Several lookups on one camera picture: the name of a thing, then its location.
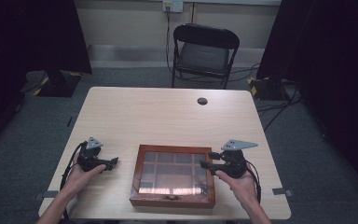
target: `wooden box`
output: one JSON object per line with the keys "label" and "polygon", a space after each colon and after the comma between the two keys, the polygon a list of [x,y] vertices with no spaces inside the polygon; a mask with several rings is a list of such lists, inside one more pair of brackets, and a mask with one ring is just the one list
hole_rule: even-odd
{"label": "wooden box", "polygon": [[133,206],[213,208],[214,182],[200,160],[210,147],[140,145],[133,174]]}

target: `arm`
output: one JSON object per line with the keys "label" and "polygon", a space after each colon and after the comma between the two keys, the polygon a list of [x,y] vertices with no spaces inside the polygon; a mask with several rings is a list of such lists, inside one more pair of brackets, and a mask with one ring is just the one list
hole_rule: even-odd
{"label": "arm", "polygon": [[270,224],[269,217],[264,212],[263,207],[257,200],[255,193],[255,181],[249,172],[246,172],[241,178],[234,179],[223,171],[216,171],[216,175],[225,181],[234,192],[235,197],[241,203],[243,209],[249,215],[254,224]]}
{"label": "arm", "polygon": [[72,167],[71,173],[69,174],[65,185],[48,206],[43,215],[37,220],[37,224],[59,223],[66,205],[75,198],[78,192],[88,185],[90,180],[95,175],[102,172],[106,168],[105,165],[99,165],[88,172],[83,172],[81,167],[76,165],[77,158],[78,153],[74,157],[74,166]]}

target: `white wall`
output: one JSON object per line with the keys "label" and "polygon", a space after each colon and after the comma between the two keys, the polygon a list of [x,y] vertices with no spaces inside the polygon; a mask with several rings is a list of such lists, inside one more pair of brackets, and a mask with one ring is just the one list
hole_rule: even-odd
{"label": "white wall", "polygon": [[[75,0],[87,45],[165,49],[167,15],[161,1]],[[183,13],[171,13],[174,27],[193,22],[226,28],[240,38],[240,52],[261,52],[268,41],[279,6],[184,2]]]}

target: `light wood tabletop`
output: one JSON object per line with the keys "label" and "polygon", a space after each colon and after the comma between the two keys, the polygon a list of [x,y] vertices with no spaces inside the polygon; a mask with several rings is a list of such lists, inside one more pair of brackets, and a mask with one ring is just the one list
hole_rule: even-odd
{"label": "light wood tabletop", "polygon": [[[206,105],[198,104],[205,98]],[[70,218],[120,220],[248,219],[229,186],[214,177],[213,209],[134,207],[131,184],[140,145],[211,147],[222,152],[229,139],[257,143],[243,150],[260,175],[261,204],[271,219],[291,211],[269,150],[252,95],[248,91],[94,87],[81,108],[48,190],[58,190],[75,150],[89,137],[103,142],[101,160],[118,157],[112,171],[95,176],[68,205]],[[52,199],[41,204],[42,215]]]}

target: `round black hole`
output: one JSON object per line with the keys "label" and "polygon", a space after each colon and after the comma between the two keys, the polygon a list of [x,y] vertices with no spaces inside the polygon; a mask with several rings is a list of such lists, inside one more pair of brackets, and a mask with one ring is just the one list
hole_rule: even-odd
{"label": "round black hole", "polygon": [[197,100],[197,103],[199,103],[199,105],[206,105],[208,104],[208,100],[203,98],[203,97],[200,97],[198,100]]}

